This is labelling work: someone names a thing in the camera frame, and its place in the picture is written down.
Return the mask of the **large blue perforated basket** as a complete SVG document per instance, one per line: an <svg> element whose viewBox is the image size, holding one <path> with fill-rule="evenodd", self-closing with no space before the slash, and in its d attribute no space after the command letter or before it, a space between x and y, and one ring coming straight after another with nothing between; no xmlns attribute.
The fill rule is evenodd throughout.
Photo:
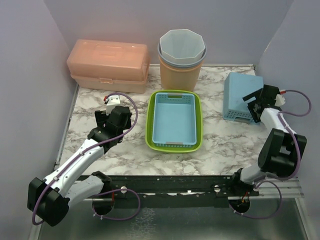
<svg viewBox="0 0 320 240"><path fill-rule="evenodd" d="M264 85L261 76L231 72L224 82L222 116L225 120L254 124L255 121L243 97L261 89Z"/></svg>

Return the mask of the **green plastic tray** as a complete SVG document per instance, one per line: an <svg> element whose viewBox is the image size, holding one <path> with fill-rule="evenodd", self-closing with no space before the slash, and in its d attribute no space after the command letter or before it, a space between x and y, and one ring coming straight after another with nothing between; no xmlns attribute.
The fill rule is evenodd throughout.
<svg viewBox="0 0 320 240"><path fill-rule="evenodd" d="M157 146L152 141L153 136L153 122L154 122L154 109L155 109L155 97L157 93L189 93L194 94L195 96L195 111L196 111L196 144L192 147L167 147L167 146ZM151 94L148 109L146 114L146 124L145 124L145 142L146 144L153 150L164 152L164 153L171 153L171 154L184 154L184 153L192 153L197 151L203 141L203 111L202 111L202 104L199 95L191 91L184 91L184 90L159 90L155 91Z"/></svg>

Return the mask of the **small blue perforated basket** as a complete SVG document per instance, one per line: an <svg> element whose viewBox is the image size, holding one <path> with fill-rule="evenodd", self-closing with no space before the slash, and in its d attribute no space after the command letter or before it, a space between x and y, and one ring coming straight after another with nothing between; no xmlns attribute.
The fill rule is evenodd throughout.
<svg viewBox="0 0 320 240"><path fill-rule="evenodd" d="M197 143L194 94L158 92L155 95L152 142L159 147L180 148Z"/></svg>

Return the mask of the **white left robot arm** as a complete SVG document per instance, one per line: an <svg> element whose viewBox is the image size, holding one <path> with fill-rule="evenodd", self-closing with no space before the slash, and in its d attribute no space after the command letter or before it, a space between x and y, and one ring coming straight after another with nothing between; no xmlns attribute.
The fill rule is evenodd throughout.
<svg viewBox="0 0 320 240"><path fill-rule="evenodd" d="M124 134L132 129L132 114L128 107L120 105L109 114L94 114L97 127L72 157L44 179L36 177L29 183L27 208L32 211L34 225L38 225L36 217L40 217L54 227L75 204L93 195L103 198L110 193L111 186L101 172L92 173L81 182L77 180L93 162L122 142Z"/></svg>

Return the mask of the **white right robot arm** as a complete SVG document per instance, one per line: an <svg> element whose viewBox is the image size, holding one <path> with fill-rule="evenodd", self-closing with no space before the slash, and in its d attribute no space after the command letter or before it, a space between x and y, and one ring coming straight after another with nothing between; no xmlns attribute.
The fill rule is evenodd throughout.
<svg viewBox="0 0 320 240"><path fill-rule="evenodd" d="M240 196L248 188L258 186L266 179L286 181L293 178L299 168L307 145L307 138L297 134L284 118L286 90L276 86L264 85L261 89L243 97L243 100L255 98L247 108L255 123L263 123L269 130L256 164L240 168L232 175L229 189Z"/></svg>

